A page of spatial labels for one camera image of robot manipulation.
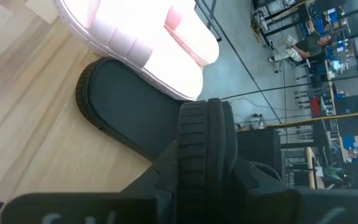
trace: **concrete floor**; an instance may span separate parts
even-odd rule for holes
[[[250,29],[250,1],[232,0],[230,4],[223,0],[204,1],[208,5],[209,10],[211,10],[213,1],[216,1],[213,16],[216,22],[223,28],[223,32],[219,30],[219,26],[215,25],[218,33],[222,36],[222,41],[219,43],[220,55],[214,64],[204,68],[204,89],[199,100],[224,98],[258,90],[296,85],[306,81],[296,81],[296,77],[305,75],[304,69],[296,68],[292,70],[291,66],[287,63],[284,64],[282,72],[275,73],[278,65],[268,63],[267,61],[267,58],[273,52],[263,47],[263,40],[260,43],[257,42]],[[196,11],[207,23],[199,7],[197,7]],[[269,39],[277,42],[282,35],[288,34],[294,37],[298,36],[296,29],[291,28],[270,36]],[[299,90],[299,88],[264,91],[262,93],[230,98],[228,101],[231,102],[234,117],[238,123],[248,121],[250,115],[254,113],[263,114],[268,124],[307,119],[309,118],[307,115],[310,114],[310,111],[298,109],[299,104],[294,99],[294,90]],[[292,116],[303,117],[286,119],[286,117]],[[287,131],[288,133],[296,132],[294,129]],[[290,136],[292,140],[289,141],[296,141],[295,137]]]

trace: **light wood floor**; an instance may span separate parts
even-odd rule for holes
[[[98,56],[52,0],[0,0],[0,201],[30,192],[117,192],[150,162],[90,125],[74,101]]]

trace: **person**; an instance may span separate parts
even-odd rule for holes
[[[308,25],[310,36],[299,42],[290,35],[284,37],[280,41],[280,45],[286,45],[287,49],[280,54],[270,57],[268,61],[274,63],[292,58],[294,61],[300,62],[303,59],[320,54],[326,46],[333,43],[333,39],[330,35],[321,37],[314,29],[314,25],[311,21],[309,21]]]

